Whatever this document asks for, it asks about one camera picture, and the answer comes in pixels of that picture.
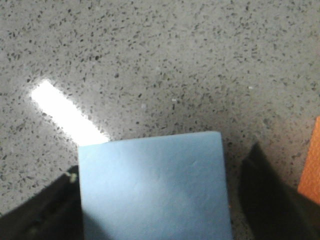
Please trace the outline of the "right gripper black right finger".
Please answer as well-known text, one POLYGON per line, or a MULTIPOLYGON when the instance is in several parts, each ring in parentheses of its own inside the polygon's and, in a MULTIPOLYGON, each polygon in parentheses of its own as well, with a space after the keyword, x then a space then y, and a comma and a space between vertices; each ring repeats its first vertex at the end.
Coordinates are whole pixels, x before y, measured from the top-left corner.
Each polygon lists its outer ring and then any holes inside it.
POLYGON ((318 240, 320 206, 282 182, 261 146, 242 161, 240 204, 256 240, 318 240))

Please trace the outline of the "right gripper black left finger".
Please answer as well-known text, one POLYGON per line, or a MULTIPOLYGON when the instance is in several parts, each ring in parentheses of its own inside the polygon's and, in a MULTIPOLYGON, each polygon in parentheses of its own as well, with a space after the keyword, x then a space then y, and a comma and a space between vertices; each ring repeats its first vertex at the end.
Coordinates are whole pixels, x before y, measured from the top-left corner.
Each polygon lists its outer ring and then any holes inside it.
POLYGON ((69 168, 49 186, 0 218, 2 240, 82 240, 79 167, 69 168))

